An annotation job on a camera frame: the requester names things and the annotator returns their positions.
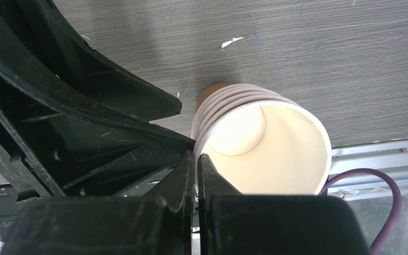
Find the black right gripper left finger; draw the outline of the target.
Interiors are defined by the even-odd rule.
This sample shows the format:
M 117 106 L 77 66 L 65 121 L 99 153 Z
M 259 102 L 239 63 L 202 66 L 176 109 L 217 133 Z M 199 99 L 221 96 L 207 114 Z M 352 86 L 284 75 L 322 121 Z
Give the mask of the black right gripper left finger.
M 140 197 L 64 197 L 24 207 L 2 254 L 191 254 L 194 155 Z

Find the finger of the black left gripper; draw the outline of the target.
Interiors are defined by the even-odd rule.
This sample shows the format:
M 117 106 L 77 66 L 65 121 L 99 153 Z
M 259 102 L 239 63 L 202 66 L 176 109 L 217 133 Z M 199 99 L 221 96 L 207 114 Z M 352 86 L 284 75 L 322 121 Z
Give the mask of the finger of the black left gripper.
M 91 48 L 53 1 L 0 1 L 0 14 L 45 66 L 87 97 L 145 121 L 180 113 L 179 99 Z
M 175 167 L 194 141 L 154 121 L 78 92 L 0 16 L 0 173 L 20 198 L 114 196 Z

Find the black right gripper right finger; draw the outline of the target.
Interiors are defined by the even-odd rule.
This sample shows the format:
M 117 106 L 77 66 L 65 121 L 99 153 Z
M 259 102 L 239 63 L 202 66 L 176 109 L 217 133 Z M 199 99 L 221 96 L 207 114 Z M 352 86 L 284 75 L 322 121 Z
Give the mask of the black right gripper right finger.
M 197 160 L 202 254 L 369 254 L 349 205 L 319 195 L 243 195 Z

